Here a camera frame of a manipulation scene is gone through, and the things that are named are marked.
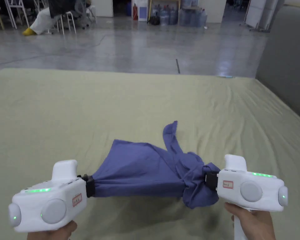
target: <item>red fire extinguisher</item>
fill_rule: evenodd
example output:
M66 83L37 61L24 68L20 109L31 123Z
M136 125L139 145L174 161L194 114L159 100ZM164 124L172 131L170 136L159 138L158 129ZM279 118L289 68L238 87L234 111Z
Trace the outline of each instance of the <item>red fire extinguisher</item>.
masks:
M132 15L134 20L138 20L138 7L136 4L133 6Z

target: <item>gray floor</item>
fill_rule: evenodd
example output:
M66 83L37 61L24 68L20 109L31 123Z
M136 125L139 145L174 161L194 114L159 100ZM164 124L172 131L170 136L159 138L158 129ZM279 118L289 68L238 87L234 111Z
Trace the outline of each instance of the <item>gray floor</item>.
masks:
M128 17L99 18L76 36L0 30L0 69L178 74L179 66L181 74L255 77L267 34L240 26L243 17L228 11L221 25L207 24L207 30L149 26Z

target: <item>hand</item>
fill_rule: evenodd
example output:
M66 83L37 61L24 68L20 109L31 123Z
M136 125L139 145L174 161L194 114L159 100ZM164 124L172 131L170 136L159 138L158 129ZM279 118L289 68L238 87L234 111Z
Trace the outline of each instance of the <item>hand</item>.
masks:
M275 240L272 218L269 212L251 211L237 205L225 203L229 213L237 216L248 240Z
M71 221L66 226L55 231L30 232L27 240L68 240L75 229L77 229L77 224Z

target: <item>black clamp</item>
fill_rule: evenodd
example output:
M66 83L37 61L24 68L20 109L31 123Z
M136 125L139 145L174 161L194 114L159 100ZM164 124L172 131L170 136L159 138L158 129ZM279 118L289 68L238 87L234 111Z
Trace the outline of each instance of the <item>black clamp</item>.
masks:
M206 173L206 186L213 191L217 190L218 186L218 174L219 172L208 172Z
M77 177L82 178L86 182L87 197L92 197L96 192L93 177L88 176L87 174L84 174L83 177L81 175L78 175Z

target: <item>green led light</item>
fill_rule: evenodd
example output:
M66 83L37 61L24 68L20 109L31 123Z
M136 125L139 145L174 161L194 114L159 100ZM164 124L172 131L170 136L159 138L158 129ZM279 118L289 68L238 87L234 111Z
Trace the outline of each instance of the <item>green led light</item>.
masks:
M37 193L37 192L48 192L50 191L51 188L44 188L44 189L35 189L35 190L29 190L29 191L26 191L26 192L29 192L29 193Z
M253 175L255 175L255 176L262 176L262 177L269 177L269 178L273 177L272 175L263 174L263 173L256 173L256 172L253 172Z

